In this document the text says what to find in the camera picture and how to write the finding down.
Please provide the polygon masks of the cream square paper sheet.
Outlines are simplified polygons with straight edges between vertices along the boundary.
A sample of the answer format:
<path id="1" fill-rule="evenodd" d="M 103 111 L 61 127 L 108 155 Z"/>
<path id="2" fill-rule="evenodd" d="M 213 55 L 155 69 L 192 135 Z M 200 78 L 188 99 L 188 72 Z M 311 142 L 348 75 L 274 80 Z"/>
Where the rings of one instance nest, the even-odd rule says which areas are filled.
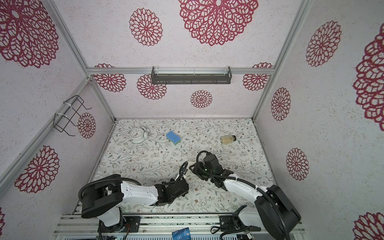
<path id="1" fill-rule="evenodd" d="M 190 170 L 185 170 L 184 174 L 183 174 L 183 178 L 186 180 L 186 181 L 190 181 L 192 179 L 192 176 L 194 174 L 190 171 Z"/>

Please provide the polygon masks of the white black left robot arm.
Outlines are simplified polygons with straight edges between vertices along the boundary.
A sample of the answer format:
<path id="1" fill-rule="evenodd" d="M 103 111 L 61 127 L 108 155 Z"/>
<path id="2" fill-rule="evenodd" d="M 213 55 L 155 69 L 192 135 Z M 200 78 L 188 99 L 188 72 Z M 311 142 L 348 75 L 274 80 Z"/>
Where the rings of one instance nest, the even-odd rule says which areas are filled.
<path id="1" fill-rule="evenodd" d="M 98 218 L 110 228 L 123 223 L 123 214 L 118 207 L 121 203 L 162 207 L 188 192 L 189 185 L 184 178 L 171 183 L 141 186 L 133 179 L 112 175 L 81 187 L 78 197 L 82 203 L 83 219 Z"/>

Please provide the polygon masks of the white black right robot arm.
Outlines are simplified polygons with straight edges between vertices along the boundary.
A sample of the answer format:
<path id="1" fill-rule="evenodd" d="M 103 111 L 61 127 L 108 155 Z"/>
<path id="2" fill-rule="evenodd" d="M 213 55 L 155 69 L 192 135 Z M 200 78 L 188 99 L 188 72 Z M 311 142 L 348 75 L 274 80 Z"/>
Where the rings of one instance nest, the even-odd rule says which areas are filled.
<path id="1" fill-rule="evenodd" d="M 201 180 L 211 181 L 217 188 L 234 193 L 253 203 L 241 206 L 232 214 L 232 223 L 223 227 L 220 238 L 226 234 L 247 233 L 264 228 L 275 240 L 290 239 L 291 231 L 301 221 L 301 215 L 282 189 L 276 185 L 257 186 L 224 169 L 218 158 L 201 151 L 190 170 Z"/>

